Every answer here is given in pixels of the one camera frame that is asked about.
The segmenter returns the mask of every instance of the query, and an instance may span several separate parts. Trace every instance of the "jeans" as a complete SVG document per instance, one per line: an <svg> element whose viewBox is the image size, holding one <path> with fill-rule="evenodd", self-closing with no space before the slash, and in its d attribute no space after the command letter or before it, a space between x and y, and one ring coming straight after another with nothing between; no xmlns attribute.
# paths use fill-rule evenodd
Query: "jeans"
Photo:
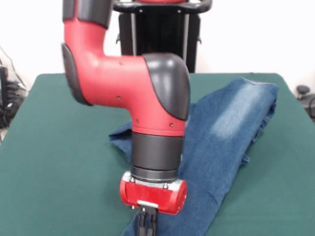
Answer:
<svg viewBox="0 0 315 236"><path fill-rule="evenodd" d="M275 84L236 78L190 106L179 178L187 181L183 210L158 215L158 236L202 236L211 225L246 152L273 117L279 88ZM110 141L131 156L131 123L118 128ZM137 232L137 217L123 236Z"/></svg>

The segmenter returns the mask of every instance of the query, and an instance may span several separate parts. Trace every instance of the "black joint cover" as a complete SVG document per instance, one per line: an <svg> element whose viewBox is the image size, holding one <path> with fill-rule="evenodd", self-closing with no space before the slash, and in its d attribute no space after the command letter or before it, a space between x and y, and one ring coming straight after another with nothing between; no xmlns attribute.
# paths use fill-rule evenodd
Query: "black joint cover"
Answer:
<svg viewBox="0 0 315 236"><path fill-rule="evenodd" d="M67 78L72 96L77 102L83 105L91 106L91 104L89 104L85 100L81 92L81 88L77 77L77 68L75 66L75 61L71 53L71 50L65 44L62 44L62 52L65 76Z"/></svg>
<svg viewBox="0 0 315 236"><path fill-rule="evenodd" d="M190 84L185 62L171 53L145 54L143 57L161 106L173 117L187 120Z"/></svg>
<svg viewBox="0 0 315 236"><path fill-rule="evenodd" d="M177 170L183 151L183 137L132 133L131 164L152 171Z"/></svg>
<svg viewBox="0 0 315 236"><path fill-rule="evenodd" d="M78 1L77 17L79 20L95 23L108 29L115 0L77 1Z"/></svg>
<svg viewBox="0 0 315 236"><path fill-rule="evenodd" d="M74 0L63 0L63 21L74 17Z"/></svg>

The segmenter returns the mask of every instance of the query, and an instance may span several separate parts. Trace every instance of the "denim fabric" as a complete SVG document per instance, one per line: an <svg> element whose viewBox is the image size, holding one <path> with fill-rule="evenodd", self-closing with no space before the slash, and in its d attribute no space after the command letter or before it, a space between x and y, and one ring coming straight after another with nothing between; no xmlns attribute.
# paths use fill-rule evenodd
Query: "denim fabric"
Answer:
<svg viewBox="0 0 315 236"><path fill-rule="evenodd" d="M188 184L186 203L176 216L159 214L157 235L205 235L240 165L249 161L247 149L273 117L277 95L274 84L237 78L191 104L179 168ZM131 124L109 138L130 161ZM122 235L134 236L136 229L137 215Z"/></svg>

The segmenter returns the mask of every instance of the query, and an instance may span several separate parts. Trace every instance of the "green table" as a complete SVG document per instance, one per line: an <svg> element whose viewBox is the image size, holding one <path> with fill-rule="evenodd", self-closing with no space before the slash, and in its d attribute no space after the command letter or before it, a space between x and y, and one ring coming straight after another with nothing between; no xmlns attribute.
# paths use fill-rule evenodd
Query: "green table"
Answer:
<svg viewBox="0 0 315 236"><path fill-rule="evenodd" d="M196 74L192 100L237 76L279 85L278 106L207 235L314 235L315 127L283 79ZM129 165L108 134L128 120L76 103L63 74L40 75L0 146L0 236L118 236L134 211L119 196Z"/></svg>

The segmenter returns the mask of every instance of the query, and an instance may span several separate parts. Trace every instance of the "cable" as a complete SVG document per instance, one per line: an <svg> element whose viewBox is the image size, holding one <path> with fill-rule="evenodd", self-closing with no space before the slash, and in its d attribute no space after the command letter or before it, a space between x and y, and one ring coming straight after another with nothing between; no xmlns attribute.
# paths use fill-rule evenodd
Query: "cable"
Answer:
<svg viewBox="0 0 315 236"><path fill-rule="evenodd" d="M3 48L1 47L0 45L0 50L3 52L3 54L10 60L11 62L11 66L12 66L12 69L16 75L16 77L18 78L18 80L21 82L21 84L26 88L26 85L24 84L23 80L20 78L20 76L18 75L18 73L16 72L15 68L14 68L14 64L13 64L13 60L11 57L8 56L7 53L5 53L5 50L3 50Z"/></svg>
<svg viewBox="0 0 315 236"><path fill-rule="evenodd" d="M312 113L312 103L315 101L315 96L310 100L310 103L309 103L309 112L310 112L310 117L311 118L315 118L315 115L313 116L313 113Z"/></svg>

